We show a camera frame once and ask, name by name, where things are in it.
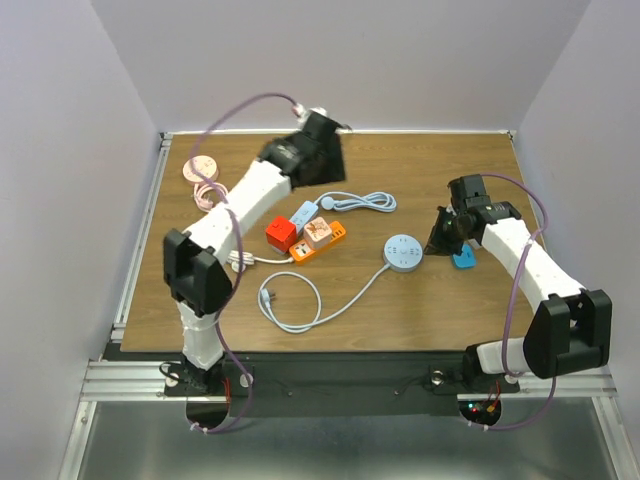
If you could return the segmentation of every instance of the screw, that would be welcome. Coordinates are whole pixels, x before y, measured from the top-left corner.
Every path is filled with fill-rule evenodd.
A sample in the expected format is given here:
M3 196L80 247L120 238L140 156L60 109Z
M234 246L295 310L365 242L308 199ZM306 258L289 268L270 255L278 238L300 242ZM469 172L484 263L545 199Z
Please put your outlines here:
M433 373L431 373L431 383L436 387L442 385L444 383L444 373L440 370L434 370Z
M240 386L243 388L249 388L249 383L253 383L253 376L249 374L249 379L245 377L244 373L240 375Z

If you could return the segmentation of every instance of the white power cord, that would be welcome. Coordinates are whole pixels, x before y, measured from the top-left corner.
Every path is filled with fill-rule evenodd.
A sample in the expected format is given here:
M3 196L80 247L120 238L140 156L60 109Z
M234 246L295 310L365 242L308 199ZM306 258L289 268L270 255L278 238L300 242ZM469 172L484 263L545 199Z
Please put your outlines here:
M349 303L347 303L340 310L338 310L337 312L329 315L328 317L320 318L320 312L322 311L322 299L320 298L320 292L318 291L318 288L307 277L305 277L304 275L300 275L299 273L295 273L295 272L278 272L278 273L274 273L273 275L267 277L267 279L264 282L262 282L262 285L260 285L260 288L258 289L258 306L260 307L260 310L262 311L262 314L265 317L267 317L268 320L270 320L273 323L275 323L278 327L280 327L285 332L288 332L288 333L305 333L305 332L308 332L309 330L311 330L313 327L316 327L316 326L321 325L321 324L323 324L325 322L328 322L329 320L332 320L332 319L336 318L338 315L341 315L344 312L346 312L347 309L349 307L351 307L351 305L356 303L360 299L360 297L362 297L364 292L366 292L369 289L369 287L371 285L373 285L373 282L376 280L376 278L378 278L380 275L382 275L382 273L384 273L389 268L391 268L391 265L389 265L388 263L385 263L384 266L380 270L378 270L373 275L373 277L371 277L371 280L369 280L367 282L367 284L362 288L362 290L360 290L358 292L358 294L355 297L353 297L353 299L351 299L351 301L349 301ZM306 282L306 284L311 287L311 290L313 290L313 293L315 293L316 300L318 302L318 310L316 311L316 316L314 317L314 319L310 323L307 323L305 325L289 325L289 324L280 322L277 319L277 317L275 316L275 314L273 313L273 310L271 309L271 300L275 297L275 295L272 295L271 293L269 293L269 291L267 290L266 286L274 278L282 277L282 276L290 276L290 277L299 278L303 282Z
M348 199L335 200L331 195L342 195L348 197ZM320 195L314 203L316 205L320 203L325 210L335 210L336 212L347 212L356 208L370 208L378 212L391 213L398 206L395 197L386 192L373 192L364 197L349 192L327 192Z
M270 263L272 265L281 265L285 263L293 263L293 257L283 258L282 260L270 260L268 258L256 257L252 253L244 252L242 255L244 268L249 265L255 265L256 262ZM240 270L240 254L237 250L231 250L227 262L231 264L231 270L238 273Z

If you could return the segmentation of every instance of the blue object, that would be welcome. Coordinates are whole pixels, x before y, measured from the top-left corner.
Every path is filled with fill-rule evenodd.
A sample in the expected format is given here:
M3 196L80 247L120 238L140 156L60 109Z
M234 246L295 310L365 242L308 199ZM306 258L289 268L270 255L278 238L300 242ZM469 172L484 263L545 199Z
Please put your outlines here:
M462 246L462 254L451 255L451 260L456 268L465 269L476 266L476 257L473 254L473 248L466 243Z
M296 226L296 233L300 235L302 228L315 218L318 213L318 205L309 200L305 201L298 211L289 219Z
M336 201L333 197L322 197L322 200L320 200L320 205L322 205L322 208L325 210L333 210L335 204Z

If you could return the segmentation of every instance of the white wall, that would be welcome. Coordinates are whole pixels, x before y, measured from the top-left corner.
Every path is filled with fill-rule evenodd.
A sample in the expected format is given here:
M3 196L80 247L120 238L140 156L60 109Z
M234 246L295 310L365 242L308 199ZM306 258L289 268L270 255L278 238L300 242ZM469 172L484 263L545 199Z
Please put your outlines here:
M640 454L640 2L594 0L516 136L560 263L614 302L611 369Z
M358 128L517 127L588 0L92 0L161 130L265 90ZM291 127L262 105L232 127Z
M57 478L156 128L86 0L0 2L0 477Z

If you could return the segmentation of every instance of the wooden tabletop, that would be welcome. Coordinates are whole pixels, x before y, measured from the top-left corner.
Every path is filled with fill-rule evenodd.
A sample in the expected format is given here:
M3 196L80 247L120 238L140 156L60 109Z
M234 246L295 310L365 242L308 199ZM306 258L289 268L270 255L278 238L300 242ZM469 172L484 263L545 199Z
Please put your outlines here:
M229 189L269 140L268 135L216 135L201 153L216 159L219 181ZM171 228L184 229L203 215L182 177L195 136L174 136L137 279L123 351L179 351L182 330L175 303L162 280L162 239ZM438 205L449 203L447 183L459 176L501 172L520 178L506 135L362 135L343 136L347 182L297 190L264 215L245 236L245 250L277 258L264 230L276 215L289 218L304 200L329 190L359 195L393 194L398 209L391 214L360 209L324 212L339 220L347 238L303 266L249 267L241 287L222 316L223 332L240 351L385 351L464 349L502 336L511 278L484 250L478 264L456 270L448 257L424 257L412 273L387 271L343 315L302 335L283 332L260 313L257 289L271 273L291 270L312 280L322 295L323 316L345 305L382 266L382 247L392 235L405 233L424 246ZM510 201L529 228L535 227L526 195L499 179L486 179L493 201ZM310 288L292 277L270 284L273 307L287 323L307 323L316 311ZM512 336L526 333L532 312L522 294L515 310Z

